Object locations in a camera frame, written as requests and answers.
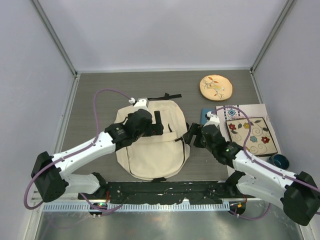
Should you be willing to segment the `cream canvas backpack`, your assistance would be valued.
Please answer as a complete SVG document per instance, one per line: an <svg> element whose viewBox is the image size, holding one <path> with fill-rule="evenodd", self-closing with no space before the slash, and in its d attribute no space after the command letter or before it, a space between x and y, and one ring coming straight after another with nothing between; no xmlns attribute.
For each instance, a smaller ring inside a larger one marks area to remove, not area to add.
<svg viewBox="0 0 320 240"><path fill-rule="evenodd" d="M132 145L116 151L117 162L133 177L152 181L176 175L190 156L190 146L183 135L189 126L183 111L174 99L181 94L165 93L149 98L148 110L160 111L164 131L162 135L141 137Z"/></svg>

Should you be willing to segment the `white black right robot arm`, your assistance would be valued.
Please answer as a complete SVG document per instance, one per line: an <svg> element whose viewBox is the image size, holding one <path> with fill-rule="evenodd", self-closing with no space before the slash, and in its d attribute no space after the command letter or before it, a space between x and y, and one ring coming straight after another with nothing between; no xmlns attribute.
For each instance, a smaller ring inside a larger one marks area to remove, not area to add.
<svg viewBox="0 0 320 240"><path fill-rule="evenodd" d="M234 169L228 178L226 193L233 198L240 194L252 196L277 206L295 223L307 226L318 214L320 190L313 177L280 169L247 152L235 142L225 140L214 124L193 123L183 135L190 144L207 149L222 165Z"/></svg>

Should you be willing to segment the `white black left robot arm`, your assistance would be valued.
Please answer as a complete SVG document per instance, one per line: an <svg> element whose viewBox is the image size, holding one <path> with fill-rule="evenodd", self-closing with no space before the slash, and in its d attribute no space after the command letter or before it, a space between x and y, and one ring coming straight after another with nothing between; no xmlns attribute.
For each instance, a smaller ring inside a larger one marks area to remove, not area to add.
<svg viewBox="0 0 320 240"><path fill-rule="evenodd" d="M124 121L113 123L95 138L72 149L49 155L38 155L31 177L44 203L63 194L86 194L100 200L107 192L106 180L97 172L74 174L80 167L129 147L141 137L161 136L164 126L160 111L151 114L144 109L129 113Z"/></svg>

